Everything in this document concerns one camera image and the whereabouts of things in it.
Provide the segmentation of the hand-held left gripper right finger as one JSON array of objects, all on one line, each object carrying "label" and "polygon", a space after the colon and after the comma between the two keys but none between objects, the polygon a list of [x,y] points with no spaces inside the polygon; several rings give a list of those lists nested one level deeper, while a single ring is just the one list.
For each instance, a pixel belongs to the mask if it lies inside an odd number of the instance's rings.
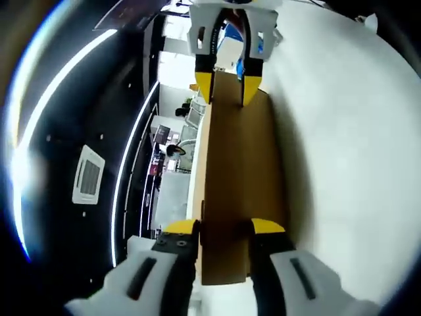
[{"label": "hand-held left gripper right finger", "polygon": [[251,280],[258,315],[379,315],[380,306],[346,292],[339,275],[297,250],[284,227],[251,220]]}]

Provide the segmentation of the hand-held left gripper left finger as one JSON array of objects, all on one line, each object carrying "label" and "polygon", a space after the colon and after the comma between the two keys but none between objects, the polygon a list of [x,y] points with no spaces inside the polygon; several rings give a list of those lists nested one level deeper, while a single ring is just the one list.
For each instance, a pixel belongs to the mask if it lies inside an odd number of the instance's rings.
[{"label": "hand-held left gripper left finger", "polygon": [[131,254],[86,299],[65,304],[69,315],[187,315],[196,276],[200,222],[170,224],[150,250]]}]

